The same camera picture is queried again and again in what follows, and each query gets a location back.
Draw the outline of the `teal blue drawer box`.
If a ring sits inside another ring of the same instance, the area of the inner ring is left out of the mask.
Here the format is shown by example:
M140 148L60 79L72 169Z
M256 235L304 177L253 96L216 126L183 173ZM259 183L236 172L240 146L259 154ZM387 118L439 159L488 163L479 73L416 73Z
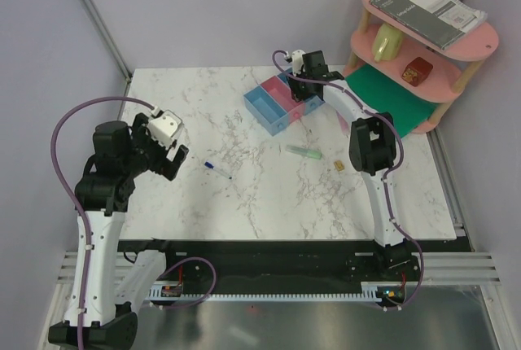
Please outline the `teal blue drawer box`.
M291 84L297 84L300 89L303 89L306 83L289 79L288 76L284 73L279 73L277 78L282 82L282 89L278 91L281 95L281 100L279 102L288 112L298 108L300 110L300 114L305 116L323 104L323 101L318 96L308 97L305 100L301 100L299 102L295 101L292 98Z

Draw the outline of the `pink drawer box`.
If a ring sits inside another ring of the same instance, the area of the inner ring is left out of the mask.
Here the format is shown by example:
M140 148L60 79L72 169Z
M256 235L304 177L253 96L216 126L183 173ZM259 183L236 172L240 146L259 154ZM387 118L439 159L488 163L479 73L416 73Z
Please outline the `pink drawer box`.
M296 102L291 96L288 84L278 76L262 82L260 86L282 107L288 114L289 124L300 119L305 112L305 103Z

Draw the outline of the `light blue drawer box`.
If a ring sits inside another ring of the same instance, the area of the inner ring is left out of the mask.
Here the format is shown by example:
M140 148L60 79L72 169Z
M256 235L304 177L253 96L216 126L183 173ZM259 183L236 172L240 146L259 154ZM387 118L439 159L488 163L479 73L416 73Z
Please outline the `light blue drawer box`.
M243 96L245 107L260 125L272 136L289 125L289 115L282 106L261 86Z

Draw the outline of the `pink highlighter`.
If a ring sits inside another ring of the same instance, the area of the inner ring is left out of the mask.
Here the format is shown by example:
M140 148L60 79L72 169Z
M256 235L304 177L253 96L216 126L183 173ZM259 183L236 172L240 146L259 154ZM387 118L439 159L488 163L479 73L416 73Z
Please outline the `pink highlighter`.
M341 128L342 133L345 136L348 136L350 134L350 128L349 128L348 122L341 115L337 115L337 117L338 117L339 126Z

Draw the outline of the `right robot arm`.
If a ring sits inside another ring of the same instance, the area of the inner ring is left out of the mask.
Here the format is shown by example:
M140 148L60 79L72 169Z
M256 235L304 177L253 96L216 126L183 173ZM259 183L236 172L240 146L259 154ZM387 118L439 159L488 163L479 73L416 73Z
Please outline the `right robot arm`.
M282 54L291 65L286 77L292 98L316 96L350 124L349 159L365 183L374 219L373 270L381 279L392 279L402 267L417 262L397 220L392 176L403 162L403 143L392 116L377 112L356 95L342 74L329 69L321 51Z

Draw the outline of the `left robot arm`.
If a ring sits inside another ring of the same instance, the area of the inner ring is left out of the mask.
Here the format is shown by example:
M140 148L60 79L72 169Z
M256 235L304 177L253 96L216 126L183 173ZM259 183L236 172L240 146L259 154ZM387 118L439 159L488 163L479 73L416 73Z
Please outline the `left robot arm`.
M151 172L172 181L188 154L177 144L182 120L171 111L139 113L128 125L98 125L94 153L74 189L79 243L71 299L63 321L50 327L50 343L66 349L129 349L138 309L157 278L170 279L178 259L158 250L137 254L122 282L116 281L120 233L135 180Z

